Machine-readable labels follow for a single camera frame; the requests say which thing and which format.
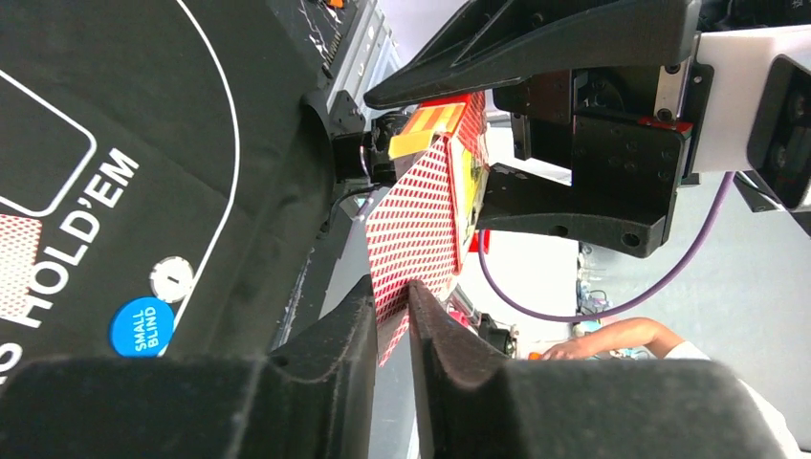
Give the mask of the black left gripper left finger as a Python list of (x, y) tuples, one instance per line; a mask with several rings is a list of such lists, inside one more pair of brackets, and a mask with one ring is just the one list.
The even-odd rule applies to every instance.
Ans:
[(371, 280), (267, 355), (61, 358), (1, 396), (5, 458), (364, 458), (377, 329)]

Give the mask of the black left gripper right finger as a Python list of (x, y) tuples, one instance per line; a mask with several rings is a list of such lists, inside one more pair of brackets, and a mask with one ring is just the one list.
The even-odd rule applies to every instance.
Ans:
[(425, 458), (779, 458), (734, 374), (711, 361), (513, 360), (407, 286)]

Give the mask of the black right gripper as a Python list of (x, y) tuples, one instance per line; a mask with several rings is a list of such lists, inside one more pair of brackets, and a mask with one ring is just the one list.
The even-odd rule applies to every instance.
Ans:
[[(364, 101), (389, 109), (513, 84), (493, 98), (511, 116), (519, 159), (571, 166), (585, 155), (585, 120), (597, 119), (614, 135), (626, 123), (681, 133), (683, 173), (691, 175), (712, 79), (710, 67), (694, 64), (701, 35), (794, 25), (810, 28), (808, 2), (468, 1)], [(669, 239), (676, 194), (657, 208), (643, 197), (495, 164), (476, 227), (647, 258)]]

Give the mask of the white grey poker chip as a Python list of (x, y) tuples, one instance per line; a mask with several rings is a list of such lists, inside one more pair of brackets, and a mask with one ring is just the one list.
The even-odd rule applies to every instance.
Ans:
[(150, 288), (159, 300), (173, 304), (182, 301), (191, 291), (194, 271), (180, 256), (169, 256), (155, 264), (149, 274)]

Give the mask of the blue small blind button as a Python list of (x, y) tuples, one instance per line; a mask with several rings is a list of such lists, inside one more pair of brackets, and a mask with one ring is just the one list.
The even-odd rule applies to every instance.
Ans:
[(173, 337), (174, 319), (171, 306), (159, 298), (135, 298), (113, 316), (108, 333), (110, 345), (122, 357), (158, 357)]

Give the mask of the red playing card box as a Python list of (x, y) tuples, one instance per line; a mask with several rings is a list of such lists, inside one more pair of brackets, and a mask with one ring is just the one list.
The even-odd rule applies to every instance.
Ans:
[(463, 269), (475, 238), (490, 171), (486, 133), (486, 97), (483, 92), (439, 98), (416, 107), (405, 128), (395, 135), (388, 156), (398, 174), (408, 174), (427, 154), (436, 153), (445, 166), (452, 215), (452, 271), (449, 287)]

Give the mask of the red backed playing card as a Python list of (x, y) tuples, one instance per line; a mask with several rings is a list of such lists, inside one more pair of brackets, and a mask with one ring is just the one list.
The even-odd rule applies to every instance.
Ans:
[(1, 215), (1, 317), (22, 317), (27, 308), (42, 224)]

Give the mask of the human forearm background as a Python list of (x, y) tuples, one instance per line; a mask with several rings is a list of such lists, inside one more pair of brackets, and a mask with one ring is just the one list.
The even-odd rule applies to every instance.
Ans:
[(613, 322), (592, 335), (597, 353), (621, 348), (644, 347), (657, 359), (664, 359), (686, 340), (664, 324), (645, 317), (634, 317)]

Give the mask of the bare human hand background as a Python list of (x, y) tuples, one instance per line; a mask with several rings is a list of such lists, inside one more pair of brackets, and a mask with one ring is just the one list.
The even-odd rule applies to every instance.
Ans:
[(546, 361), (588, 360), (601, 352), (602, 350), (593, 342), (591, 336), (583, 336), (554, 344), (542, 353), (542, 359)]

